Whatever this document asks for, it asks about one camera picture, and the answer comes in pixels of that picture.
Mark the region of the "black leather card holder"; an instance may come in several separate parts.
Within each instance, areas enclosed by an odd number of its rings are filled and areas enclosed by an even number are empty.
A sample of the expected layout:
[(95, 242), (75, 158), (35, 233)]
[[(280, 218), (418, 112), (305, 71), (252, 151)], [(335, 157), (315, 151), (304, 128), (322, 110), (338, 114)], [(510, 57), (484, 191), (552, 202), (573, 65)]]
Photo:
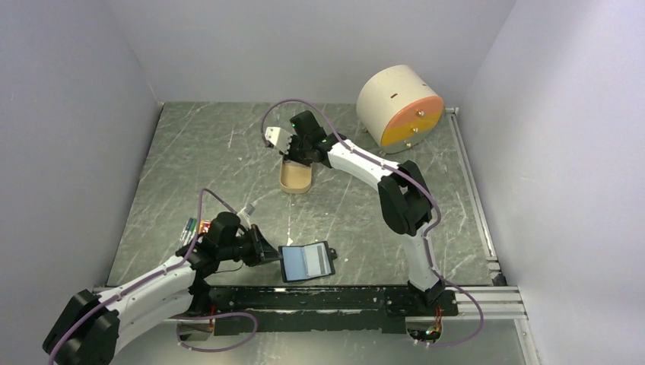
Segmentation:
[(335, 249), (327, 241), (302, 246), (279, 246), (281, 276), (284, 283), (310, 281), (335, 274)]

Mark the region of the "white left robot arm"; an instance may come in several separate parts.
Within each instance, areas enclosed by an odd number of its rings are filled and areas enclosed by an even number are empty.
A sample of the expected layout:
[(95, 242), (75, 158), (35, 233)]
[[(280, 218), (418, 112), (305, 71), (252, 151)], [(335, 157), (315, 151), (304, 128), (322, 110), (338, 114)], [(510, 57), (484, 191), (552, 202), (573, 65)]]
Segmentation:
[(43, 342), (50, 364), (108, 364), (129, 342), (166, 319), (214, 316), (218, 300), (206, 279), (222, 262), (248, 267), (280, 260), (255, 224), (228, 211), (196, 232), (170, 259), (119, 287), (77, 292)]

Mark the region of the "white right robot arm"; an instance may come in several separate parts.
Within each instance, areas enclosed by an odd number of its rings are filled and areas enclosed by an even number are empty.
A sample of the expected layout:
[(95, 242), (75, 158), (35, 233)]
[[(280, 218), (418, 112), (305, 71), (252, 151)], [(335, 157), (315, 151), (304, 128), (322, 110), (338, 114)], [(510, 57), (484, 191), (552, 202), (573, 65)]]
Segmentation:
[(285, 160), (304, 166), (321, 163), (377, 191), (383, 220), (405, 250), (411, 307), (418, 314), (430, 314), (438, 307), (445, 284), (435, 266), (429, 237), (434, 203), (417, 164), (385, 160), (344, 135), (328, 134), (309, 110), (292, 117), (291, 126), (292, 132), (279, 127), (265, 131), (266, 139)]

